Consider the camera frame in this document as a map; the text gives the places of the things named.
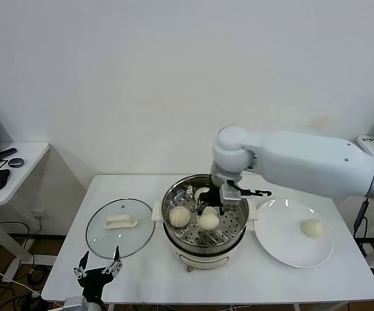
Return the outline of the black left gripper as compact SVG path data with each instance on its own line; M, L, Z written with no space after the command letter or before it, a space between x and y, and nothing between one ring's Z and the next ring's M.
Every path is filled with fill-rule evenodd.
M87 261L89 258L89 252L80 259L77 267L74 267L74 273L78 280L78 284L83 288L83 296L85 297L101 297L104 286L113 281L113 277L116 277L120 272L123 264L120 256L120 249L117 246L113 255L113 261L104 269L97 268L87 270Z

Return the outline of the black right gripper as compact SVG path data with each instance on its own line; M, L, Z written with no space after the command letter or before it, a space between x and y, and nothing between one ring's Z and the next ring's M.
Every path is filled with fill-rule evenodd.
M202 192L197 199L197 215L201 216L206 207L218 207L219 215L225 214L225 207L221 203L219 188L209 188L208 191Z

